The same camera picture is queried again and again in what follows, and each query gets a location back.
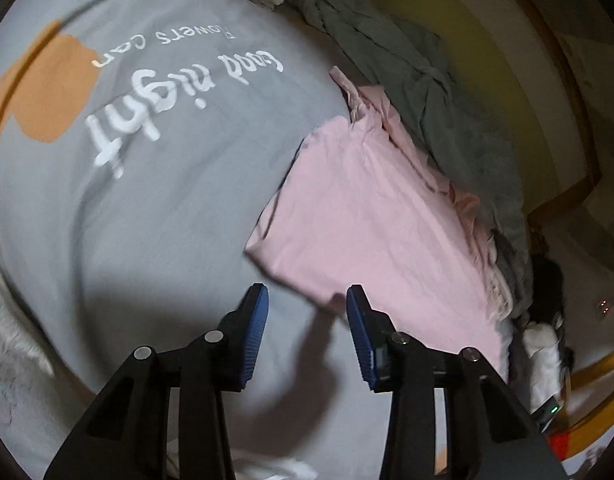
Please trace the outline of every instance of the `gray bedsheet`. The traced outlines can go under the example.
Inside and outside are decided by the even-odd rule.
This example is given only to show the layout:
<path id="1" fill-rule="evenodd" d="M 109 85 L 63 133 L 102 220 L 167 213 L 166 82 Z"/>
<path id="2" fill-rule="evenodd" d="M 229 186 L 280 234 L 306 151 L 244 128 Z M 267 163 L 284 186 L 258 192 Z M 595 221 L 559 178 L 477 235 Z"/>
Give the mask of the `gray bedsheet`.
<path id="1" fill-rule="evenodd" d="M 184 346 L 266 282 L 254 379 L 226 396 L 232 445 L 373 480 L 389 396 L 340 319 L 243 254 L 304 136 L 348 115 L 329 76 L 344 63 L 247 0 L 17 0 L 0 25 L 0 99 L 10 67 L 26 74 L 0 126 L 0 266 L 94 391 L 137 346 Z"/>

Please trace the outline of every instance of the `pink cloth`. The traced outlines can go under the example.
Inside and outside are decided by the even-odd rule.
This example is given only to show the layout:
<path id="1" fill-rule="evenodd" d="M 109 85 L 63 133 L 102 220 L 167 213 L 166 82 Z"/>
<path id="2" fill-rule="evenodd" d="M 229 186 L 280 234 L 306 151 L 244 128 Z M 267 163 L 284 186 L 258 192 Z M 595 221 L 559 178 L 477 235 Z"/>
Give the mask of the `pink cloth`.
<path id="1" fill-rule="evenodd" d="M 478 198 L 427 165 L 383 88 L 331 76 L 351 122 L 335 117 L 305 139 L 247 254 L 322 306 L 340 308 L 360 283 L 398 330 L 443 351 L 475 346 L 499 368 Z"/>

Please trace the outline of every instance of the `crumpled gray fabric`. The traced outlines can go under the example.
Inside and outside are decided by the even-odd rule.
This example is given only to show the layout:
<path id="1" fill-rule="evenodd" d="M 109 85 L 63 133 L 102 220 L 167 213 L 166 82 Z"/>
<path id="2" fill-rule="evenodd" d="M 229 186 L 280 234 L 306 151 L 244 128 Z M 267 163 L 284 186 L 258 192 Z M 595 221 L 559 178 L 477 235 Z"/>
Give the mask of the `crumpled gray fabric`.
<path id="1" fill-rule="evenodd" d="M 390 18 L 372 0 L 293 0 L 305 20 L 327 32 L 370 84 L 380 84 L 416 145 L 451 181 L 481 198 L 480 220 L 516 251 L 522 299 L 531 303 L 532 273 L 522 214 L 522 186 L 504 128 L 461 91 L 440 39 L 407 20 Z"/>
<path id="2" fill-rule="evenodd" d="M 514 250 L 509 240 L 500 231 L 493 229 L 492 235 L 496 244 L 496 266 L 502 272 L 504 280 L 509 286 L 509 290 L 514 298 L 514 305 L 524 301 L 528 307 L 528 302 L 530 300 L 533 301 L 533 287 L 531 296 L 526 298 L 526 287 L 520 278 L 524 278 L 533 285 L 533 268 L 532 266 L 523 266 L 522 261 L 517 256 L 517 251 Z"/>

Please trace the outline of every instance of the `orange print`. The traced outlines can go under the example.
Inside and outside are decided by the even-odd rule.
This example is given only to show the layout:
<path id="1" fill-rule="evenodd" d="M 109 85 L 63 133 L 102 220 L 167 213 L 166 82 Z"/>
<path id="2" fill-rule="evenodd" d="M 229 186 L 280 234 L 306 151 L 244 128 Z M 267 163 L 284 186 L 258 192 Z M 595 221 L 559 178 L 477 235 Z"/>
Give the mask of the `orange print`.
<path id="1" fill-rule="evenodd" d="M 89 100 L 100 69 L 95 50 L 53 21 L 0 78 L 0 134 L 12 115 L 30 139 L 54 142 Z"/>

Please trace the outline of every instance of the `dark object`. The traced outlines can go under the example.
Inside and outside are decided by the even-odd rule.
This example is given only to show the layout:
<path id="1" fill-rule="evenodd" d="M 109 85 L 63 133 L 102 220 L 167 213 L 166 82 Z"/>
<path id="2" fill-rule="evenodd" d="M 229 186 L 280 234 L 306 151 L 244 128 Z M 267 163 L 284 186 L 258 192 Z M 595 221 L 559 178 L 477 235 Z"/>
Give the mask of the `dark object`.
<path id="1" fill-rule="evenodd" d="M 584 480 L 614 479 L 614 437 Z"/>
<path id="2" fill-rule="evenodd" d="M 221 393 L 240 392 L 251 378 L 267 310 L 267 288 L 257 283 L 217 330 L 186 348 L 137 348 L 78 421 L 45 479 L 164 479 L 169 390 L 180 387 L 180 480 L 234 480 Z"/>
<path id="3" fill-rule="evenodd" d="M 532 256 L 533 303 L 529 307 L 529 321 L 551 325 L 558 337 L 558 353 L 562 367 L 572 370 L 574 352 L 565 345 L 564 277 L 560 266 L 543 254 Z"/>
<path id="4" fill-rule="evenodd" d="M 556 397 L 549 397 L 545 403 L 532 413 L 534 422 L 538 425 L 538 429 L 544 432 L 549 428 L 549 424 L 556 418 L 560 411 L 560 403 L 556 400 Z"/>
<path id="5" fill-rule="evenodd" d="M 478 350 L 448 354 L 396 332 L 360 285 L 347 291 L 347 318 L 363 379 L 374 392 L 393 392 L 381 480 L 435 478 L 434 388 L 445 390 L 445 478 L 567 478 L 532 417 Z"/>

